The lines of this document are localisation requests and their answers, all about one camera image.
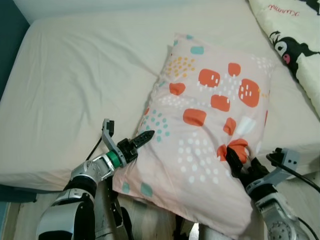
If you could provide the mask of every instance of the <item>cartoon print blanket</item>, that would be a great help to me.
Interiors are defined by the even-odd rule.
[[[320,116],[320,0],[249,0],[275,50]]]

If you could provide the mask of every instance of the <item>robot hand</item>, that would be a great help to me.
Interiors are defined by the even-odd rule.
[[[125,138],[116,145],[111,138],[114,122],[105,119],[101,138],[110,151],[85,161],[72,171],[64,190],[42,215],[36,239],[133,239],[129,233],[131,223],[125,226],[126,220],[117,195],[112,191],[111,176],[117,168],[123,168],[135,160],[138,157],[137,149],[146,144],[154,133],[145,131],[132,140]],[[128,213],[125,211],[124,214],[128,219]]]
[[[267,158],[279,164],[296,170],[299,154],[286,148],[277,148]],[[286,199],[275,189],[275,186],[287,179],[290,174],[280,167],[269,172],[261,165],[257,158],[251,161],[251,167],[243,170],[243,165],[237,153],[230,147],[227,148],[226,160],[232,175],[239,178],[247,194],[255,202],[267,226],[269,240],[309,240],[308,235],[300,226],[296,216]]]

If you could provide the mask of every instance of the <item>mattress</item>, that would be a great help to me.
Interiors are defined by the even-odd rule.
[[[248,3],[225,0],[35,21],[0,102],[0,184],[62,190],[104,118],[115,120],[115,142],[132,137],[175,32],[272,59],[261,162],[270,168],[264,155],[287,147],[301,153],[298,172],[319,169],[320,121],[310,100]],[[95,154],[106,151],[101,145]]]

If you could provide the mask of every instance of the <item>patterned pillowcase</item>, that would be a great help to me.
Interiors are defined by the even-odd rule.
[[[113,188],[237,238],[250,198],[231,177],[227,146],[245,165],[260,150],[274,65],[176,34],[138,132],[155,130]]]

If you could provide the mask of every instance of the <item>black cord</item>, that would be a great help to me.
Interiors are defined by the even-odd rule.
[[[101,140],[102,140],[102,137],[100,137],[100,139],[98,140],[98,142],[96,143],[94,148],[91,150],[91,152],[89,153],[89,156],[86,158],[86,161],[88,161],[91,158],[92,154],[94,154],[95,150],[97,149],[97,147],[101,143]]]
[[[286,167],[282,165],[281,163],[278,163],[276,160],[274,160],[271,156],[267,155],[266,158],[272,162],[274,165],[276,165],[279,168],[282,168],[283,170],[287,171],[288,173],[296,176],[298,179],[304,181],[306,184],[310,185],[313,187],[315,190],[317,190],[320,193],[320,187],[316,185],[313,181],[309,180],[305,176],[302,176],[301,174],[297,173],[296,171],[290,169],[289,167]]]
[[[313,229],[304,220],[302,220],[300,217],[298,217],[298,219],[299,219],[299,221],[301,223],[303,223],[309,229],[309,231],[312,233],[312,235],[315,238],[315,240],[319,240],[319,238],[317,237],[315,231],[313,231]]]

